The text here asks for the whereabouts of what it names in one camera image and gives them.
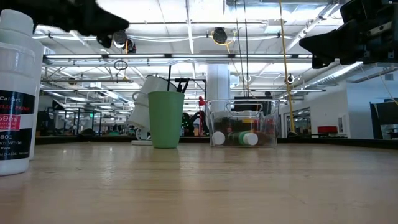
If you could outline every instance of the yellow rope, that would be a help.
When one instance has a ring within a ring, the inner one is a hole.
[[[290,94],[289,83],[287,81],[287,61],[286,61],[286,45],[285,45],[285,32],[284,32],[284,20],[282,18],[282,0],[279,0],[279,11],[280,11],[280,29],[282,31],[282,45],[284,48],[284,64],[285,64],[285,82],[287,96],[289,99],[289,109],[290,109],[290,131],[294,132],[294,119],[293,119],[293,104],[292,95]]]
[[[230,45],[234,40],[231,40],[231,41],[229,41],[228,43],[225,43],[225,44],[219,44],[219,43],[217,43],[213,38],[211,38],[211,39],[213,40],[214,43],[216,43],[216,44],[218,44],[218,45],[225,45],[225,47],[226,47],[228,53],[229,53],[229,54],[231,53],[231,50],[229,49],[229,45]]]

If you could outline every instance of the pink label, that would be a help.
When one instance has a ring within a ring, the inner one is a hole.
[[[21,116],[0,114],[0,130],[19,131]]]

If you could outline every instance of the white container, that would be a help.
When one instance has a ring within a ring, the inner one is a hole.
[[[25,172],[29,166],[35,120],[34,60],[33,51],[0,43],[0,175]]]
[[[148,75],[145,79],[141,91],[132,95],[134,100],[134,110],[131,112],[128,123],[133,124],[139,129],[149,131],[149,102],[148,93],[153,91],[167,91],[168,81],[164,78]],[[177,87],[170,83],[169,91],[177,91]]]
[[[234,111],[239,105],[256,111]],[[276,147],[279,100],[210,100],[206,107],[211,146]]]
[[[40,76],[42,73],[42,57],[43,45],[32,38],[33,35],[33,20],[21,13],[14,10],[3,10],[0,16],[0,42],[13,44],[33,50],[35,53],[35,62],[30,74],[32,75],[31,85],[35,86],[35,109],[34,109],[34,125],[32,144],[30,146],[30,159],[34,155],[35,146],[35,133],[37,122],[37,109],[39,105],[40,95]]]

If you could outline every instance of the black cable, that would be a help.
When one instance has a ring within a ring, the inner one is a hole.
[[[241,38],[239,36],[239,22],[238,22],[238,9],[236,7],[235,0],[235,13],[236,13],[236,32],[238,33],[238,45],[239,45],[239,54],[241,59],[241,69],[242,69],[242,81],[243,81],[243,96],[245,96],[245,84],[244,84],[244,74],[243,74],[243,61],[242,61],[242,51],[241,51]]]
[[[249,96],[249,44],[248,44],[248,20],[246,19],[246,1],[243,0],[243,10],[244,10],[244,27],[246,29],[246,81],[248,82],[247,91]]]

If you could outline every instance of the green cup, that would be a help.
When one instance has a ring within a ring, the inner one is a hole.
[[[174,149],[180,141],[184,94],[153,91],[148,94],[152,143],[158,149]]]

